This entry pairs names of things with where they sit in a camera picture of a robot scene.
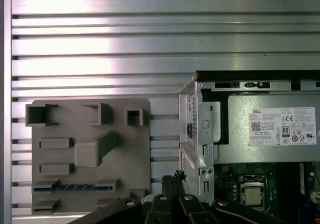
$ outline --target blue connector strip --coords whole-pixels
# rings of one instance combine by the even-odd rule
[[[57,185],[52,188],[35,188],[35,192],[40,191],[49,191],[49,192],[57,192],[57,191],[98,191],[98,190],[112,190],[112,186],[95,186],[94,184],[68,184],[68,185]]]

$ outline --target metal frame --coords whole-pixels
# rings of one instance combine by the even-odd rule
[[[4,62],[1,66],[1,74],[3,74],[3,124],[4,128],[1,130],[3,133],[3,208],[1,211],[1,221],[5,224],[12,222],[12,204],[11,204],[11,44],[12,44],[12,13],[11,13],[12,0],[4,0]]]
[[[188,173],[186,176],[185,188],[192,194],[204,198],[205,202],[211,204],[214,201],[214,160],[217,154],[214,146],[214,115],[212,115],[214,102],[202,102],[201,89],[204,84],[193,81],[185,84],[179,93],[179,138],[180,138],[180,163],[181,170]],[[188,116],[188,109],[192,106],[193,117]],[[187,124],[192,122],[192,138],[187,133]],[[187,170],[186,162],[191,167],[192,174]]]

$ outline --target qr code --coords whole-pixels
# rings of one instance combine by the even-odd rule
[[[261,122],[251,122],[251,131],[260,132],[261,131]]]

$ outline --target white label sticker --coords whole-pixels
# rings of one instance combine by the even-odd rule
[[[314,107],[254,109],[249,128],[249,146],[317,144]]]

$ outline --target metal louvered wall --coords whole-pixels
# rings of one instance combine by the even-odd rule
[[[151,182],[179,166],[177,91],[195,70],[320,69],[320,0],[12,0],[13,223],[30,217],[39,99],[146,97]]]

